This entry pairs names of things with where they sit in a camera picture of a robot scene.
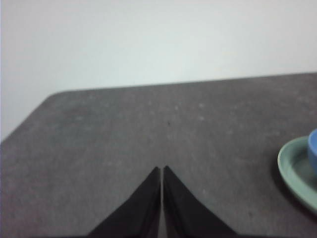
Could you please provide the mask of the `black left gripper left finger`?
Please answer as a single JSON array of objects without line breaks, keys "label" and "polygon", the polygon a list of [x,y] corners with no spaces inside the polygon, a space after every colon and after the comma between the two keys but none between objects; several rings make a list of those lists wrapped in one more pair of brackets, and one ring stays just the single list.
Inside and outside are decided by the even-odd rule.
[{"label": "black left gripper left finger", "polygon": [[145,238],[160,214],[160,169],[154,169],[132,195],[89,234],[89,238]]}]

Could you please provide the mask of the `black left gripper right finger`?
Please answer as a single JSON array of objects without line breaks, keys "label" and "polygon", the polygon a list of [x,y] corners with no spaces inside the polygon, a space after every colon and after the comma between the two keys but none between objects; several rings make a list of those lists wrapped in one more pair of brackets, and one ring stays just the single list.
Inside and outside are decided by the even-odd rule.
[{"label": "black left gripper right finger", "polygon": [[203,205],[168,166],[163,169],[163,204],[168,233],[173,228],[182,238],[237,234]]}]

